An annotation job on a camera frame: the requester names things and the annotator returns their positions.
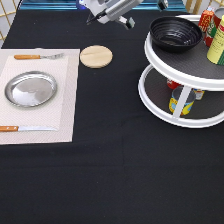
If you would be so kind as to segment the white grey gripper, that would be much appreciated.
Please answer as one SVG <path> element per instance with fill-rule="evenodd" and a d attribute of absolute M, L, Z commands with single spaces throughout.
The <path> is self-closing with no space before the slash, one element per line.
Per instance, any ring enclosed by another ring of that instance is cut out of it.
<path fill-rule="evenodd" d="M 144 0 L 85 0 L 85 7 L 91 12 L 87 24 L 95 21 L 106 24 L 115 21 L 126 29 L 132 29 L 135 22 L 132 18 L 125 18 L 124 14 L 138 6 Z"/>

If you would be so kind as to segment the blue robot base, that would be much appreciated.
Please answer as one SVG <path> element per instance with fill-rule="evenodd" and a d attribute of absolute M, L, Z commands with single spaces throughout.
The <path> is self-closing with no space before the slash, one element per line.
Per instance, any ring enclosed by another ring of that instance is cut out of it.
<path fill-rule="evenodd" d="M 79 0 L 20 0 L 20 10 L 84 10 Z M 137 10 L 157 10 L 157 0 L 144 0 L 136 7 Z M 182 0 L 168 0 L 167 11 L 184 11 Z"/>

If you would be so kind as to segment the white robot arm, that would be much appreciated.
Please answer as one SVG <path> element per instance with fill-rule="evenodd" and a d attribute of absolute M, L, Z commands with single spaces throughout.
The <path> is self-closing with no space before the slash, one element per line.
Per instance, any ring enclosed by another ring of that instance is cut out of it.
<path fill-rule="evenodd" d="M 79 0 L 79 4 L 90 10 L 87 24 L 95 21 L 106 24 L 115 21 L 126 29 L 132 29 L 135 22 L 132 18 L 124 18 L 123 15 L 144 0 Z"/>

